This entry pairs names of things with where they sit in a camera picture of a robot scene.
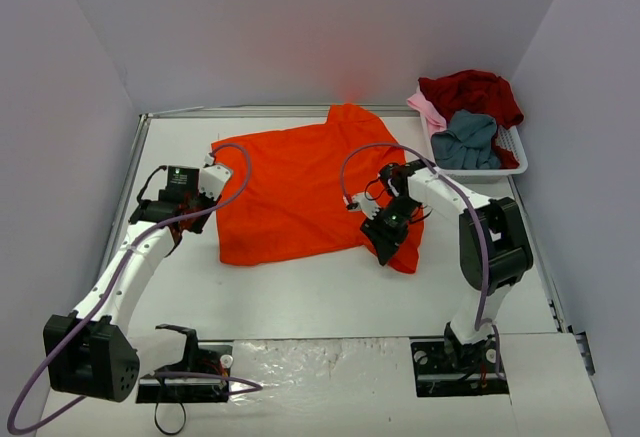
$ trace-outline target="red-orange shirt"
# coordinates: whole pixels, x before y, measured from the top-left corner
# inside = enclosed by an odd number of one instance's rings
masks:
[[[361,145],[395,142],[378,116],[353,104],[334,105],[324,124],[232,137],[212,144],[235,142],[251,156],[251,179],[231,205],[216,213],[220,261],[256,265],[366,245],[360,231],[362,212],[348,212],[342,200],[340,167],[345,157]],[[234,149],[222,149],[217,159],[234,170],[224,195],[243,181],[246,167]],[[387,163],[404,163],[400,149],[379,147],[354,156],[345,180],[351,194],[362,192]],[[371,195],[382,190],[370,186]],[[379,199],[386,204],[389,197]],[[390,265],[413,273],[423,223],[410,226],[409,236]]]

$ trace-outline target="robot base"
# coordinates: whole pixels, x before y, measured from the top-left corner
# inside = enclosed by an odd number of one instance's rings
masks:
[[[493,342],[487,344],[476,365],[462,370],[452,367],[442,338],[412,339],[411,355],[418,397],[509,394],[507,381],[495,374]]]
[[[233,362],[232,346],[217,342],[198,342],[195,362],[191,368],[182,363],[159,370],[198,372],[205,374],[230,373]],[[227,402],[227,382],[217,379],[165,379],[164,385],[151,377],[142,377],[138,384],[137,404],[156,403],[216,403]]]

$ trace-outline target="white table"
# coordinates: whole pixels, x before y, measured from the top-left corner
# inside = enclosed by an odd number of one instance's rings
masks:
[[[326,109],[195,115],[202,118],[152,120],[134,195],[160,164],[199,166],[213,141],[321,123]],[[426,150],[413,113],[384,115],[399,142]],[[164,177],[155,180],[149,195],[163,183]],[[471,187],[512,195],[507,181]],[[129,202],[125,217],[134,207]],[[185,436],[608,435],[573,336],[556,333],[535,267],[498,316],[511,395],[416,398],[406,337],[441,335],[467,285],[457,229],[435,213],[420,255],[412,276],[380,267],[363,248],[232,267],[218,260],[213,216],[202,235],[186,235],[162,263],[136,308],[130,335],[166,322],[195,328],[201,339],[235,340],[233,373],[266,384],[265,391],[228,404],[188,406]],[[45,414],[67,399],[51,392]],[[133,400],[85,401],[38,435],[159,435],[153,406]],[[166,412],[170,427],[179,414]]]

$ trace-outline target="gray wall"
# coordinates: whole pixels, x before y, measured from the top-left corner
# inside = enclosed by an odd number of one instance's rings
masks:
[[[640,432],[639,45],[640,0],[555,0],[513,79],[518,188],[616,436]]]
[[[78,0],[139,111],[400,103],[421,74],[511,76],[552,0]]]
[[[42,328],[96,278],[136,118],[75,0],[0,0],[0,435]],[[40,417],[40,380],[19,422]]]

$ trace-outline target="pink cloth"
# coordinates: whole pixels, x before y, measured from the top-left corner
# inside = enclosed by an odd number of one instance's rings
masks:
[[[424,95],[422,95],[420,88],[418,88],[418,91],[415,94],[407,99],[407,105],[409,105],[413,110],[417,110],[420,113],[420,117],[425,119],[427,122],[429,139],[431,139],[431,136],[436,132],[447,130],[447,121],[440,115],[433,104],[429,102]]]

